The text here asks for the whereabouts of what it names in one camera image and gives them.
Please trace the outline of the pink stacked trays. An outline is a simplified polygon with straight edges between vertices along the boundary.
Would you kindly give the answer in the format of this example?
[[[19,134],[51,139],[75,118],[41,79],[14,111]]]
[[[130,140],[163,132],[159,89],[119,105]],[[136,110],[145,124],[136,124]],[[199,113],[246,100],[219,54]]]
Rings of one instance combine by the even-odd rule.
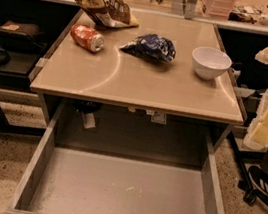
[[[236,0],[202,0],[202,11],[208,18],[226,20]]]

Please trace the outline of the black bag on shelf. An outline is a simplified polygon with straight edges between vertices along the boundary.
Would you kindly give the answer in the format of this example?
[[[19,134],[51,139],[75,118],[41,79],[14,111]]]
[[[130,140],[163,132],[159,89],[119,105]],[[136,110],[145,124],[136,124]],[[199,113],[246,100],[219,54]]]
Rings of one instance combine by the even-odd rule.
[[[9,50],[29,52],[42,33],[38,25],[8,20],[0,26],[0,44]]]

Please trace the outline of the open grey drawer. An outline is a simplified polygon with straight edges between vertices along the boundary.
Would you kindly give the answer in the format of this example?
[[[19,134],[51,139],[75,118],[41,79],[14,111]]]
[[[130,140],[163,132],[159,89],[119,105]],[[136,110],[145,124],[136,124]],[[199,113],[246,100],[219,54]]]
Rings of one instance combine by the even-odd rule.
[[[62,100],[8,214],[224,214],[209,128],[107,106],[94,130]]]

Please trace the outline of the white bowl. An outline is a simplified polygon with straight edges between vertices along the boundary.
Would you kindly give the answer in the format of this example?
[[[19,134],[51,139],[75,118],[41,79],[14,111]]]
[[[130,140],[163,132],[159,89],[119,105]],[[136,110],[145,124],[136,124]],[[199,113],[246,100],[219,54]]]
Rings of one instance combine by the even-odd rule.
[[[225,52],[212,47],[197,47],[192,51],[192,68],[203,80],[220,77],[232,65]]]

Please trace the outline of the blue chip bag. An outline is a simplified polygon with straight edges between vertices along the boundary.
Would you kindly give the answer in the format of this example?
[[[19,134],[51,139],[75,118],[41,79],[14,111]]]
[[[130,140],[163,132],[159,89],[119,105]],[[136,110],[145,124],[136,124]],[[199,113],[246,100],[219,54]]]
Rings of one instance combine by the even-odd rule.
[[[135,57],[164,62],[171,62],[176,56],[176,49],[172,41],[156,34],[138,36],[120,46],[120,49]]]

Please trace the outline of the brown chip bag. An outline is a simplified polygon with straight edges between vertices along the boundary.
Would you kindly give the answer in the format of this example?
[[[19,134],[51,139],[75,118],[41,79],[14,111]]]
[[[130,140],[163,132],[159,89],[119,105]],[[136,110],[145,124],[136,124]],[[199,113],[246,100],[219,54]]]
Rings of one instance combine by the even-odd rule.
[[[77,5],[99,26],[127,28],[139,26],[124,0],[75,0]]]

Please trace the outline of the black white sneaker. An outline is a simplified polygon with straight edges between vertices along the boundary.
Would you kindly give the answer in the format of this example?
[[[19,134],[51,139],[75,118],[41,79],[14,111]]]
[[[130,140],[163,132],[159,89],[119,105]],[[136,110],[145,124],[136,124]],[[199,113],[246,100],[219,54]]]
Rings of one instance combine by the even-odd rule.
[[[248,174],[253,186],[268,198],[268,175],[254,165],[249,168]]]

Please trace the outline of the white tag under table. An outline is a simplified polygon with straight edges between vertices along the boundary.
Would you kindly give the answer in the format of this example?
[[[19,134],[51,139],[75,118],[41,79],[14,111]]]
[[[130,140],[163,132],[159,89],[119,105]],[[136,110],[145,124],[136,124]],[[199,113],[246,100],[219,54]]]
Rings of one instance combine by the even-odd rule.
[[[93,113],[83,113],[83,127],[84,129],[93,129],[96,126],[95,117]]]

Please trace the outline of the red soda can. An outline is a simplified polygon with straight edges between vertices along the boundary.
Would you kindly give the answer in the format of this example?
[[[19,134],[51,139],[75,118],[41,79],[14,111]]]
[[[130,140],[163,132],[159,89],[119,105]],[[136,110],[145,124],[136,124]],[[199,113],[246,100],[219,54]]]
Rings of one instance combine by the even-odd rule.
[[[75,24],[70,29],[72,39],[78,46],[95,53],[103,49],[104,37],[96,29],[86,25]]]

